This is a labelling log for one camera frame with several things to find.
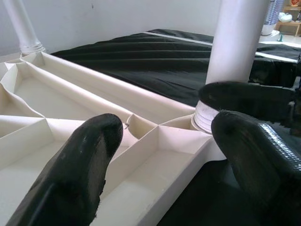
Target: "white pipe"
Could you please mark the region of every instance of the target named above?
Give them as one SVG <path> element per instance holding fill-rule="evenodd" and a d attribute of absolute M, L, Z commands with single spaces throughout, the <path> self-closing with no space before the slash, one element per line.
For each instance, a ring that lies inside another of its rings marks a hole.
<path fill-rule="evenodd" d="M 206 84 L 247 82 L 270 0 L 222 0 Z M 208 132 L 216 111 L 199 102 L 193 117 L 197 129 Z"/>
<path fill-rule="evenodd" d="M 26 13 L 22 0 L 4 0 L 4 5 L 20 41 L 22 54 L 44 51 Z"/>

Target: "shelf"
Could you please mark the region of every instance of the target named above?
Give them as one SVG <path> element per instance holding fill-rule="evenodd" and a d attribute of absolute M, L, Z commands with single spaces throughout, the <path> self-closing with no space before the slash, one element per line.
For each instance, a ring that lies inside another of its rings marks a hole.
<path fill-rule="evenodd" d="M 297 22 L 288 22 L 288 23 L 284 23 L 284 22 L 278 22 L 277 25 L 284 25 L 284 26 L 299 26 L 301 25 L 301 23 L 297 23 Z"/>
<path fill-rule="evenodd" d="M 285 6 L 283 8 L 283 11 L 300 11 L 301 7 L 300 6 Z"/>

